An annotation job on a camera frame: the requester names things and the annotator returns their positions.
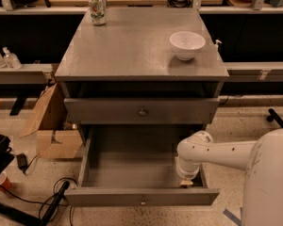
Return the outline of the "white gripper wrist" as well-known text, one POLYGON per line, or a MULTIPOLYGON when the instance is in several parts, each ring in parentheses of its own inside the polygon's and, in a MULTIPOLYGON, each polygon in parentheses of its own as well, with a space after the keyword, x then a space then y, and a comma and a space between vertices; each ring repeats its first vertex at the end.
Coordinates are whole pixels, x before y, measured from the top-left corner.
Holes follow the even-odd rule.
POLYGON ((212 136, 206 131, 198 131, 179 142, 175 167, 178 176, 182 179, 180 187, 193 186, 192 180, 198 174, 201 163, 205 161, 204 153, 212 142, 212 136))

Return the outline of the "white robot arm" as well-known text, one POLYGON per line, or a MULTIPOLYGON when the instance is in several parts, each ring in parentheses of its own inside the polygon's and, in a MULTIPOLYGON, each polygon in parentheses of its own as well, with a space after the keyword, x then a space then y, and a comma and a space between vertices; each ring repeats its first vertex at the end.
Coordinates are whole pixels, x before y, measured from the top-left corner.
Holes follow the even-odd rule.
POLYGON ((241 226, 283 226, 283 128, 257 140, 224 143, 199 131, 179 142, 175 163, 185 183, 202 163, 243 170, 241 226))

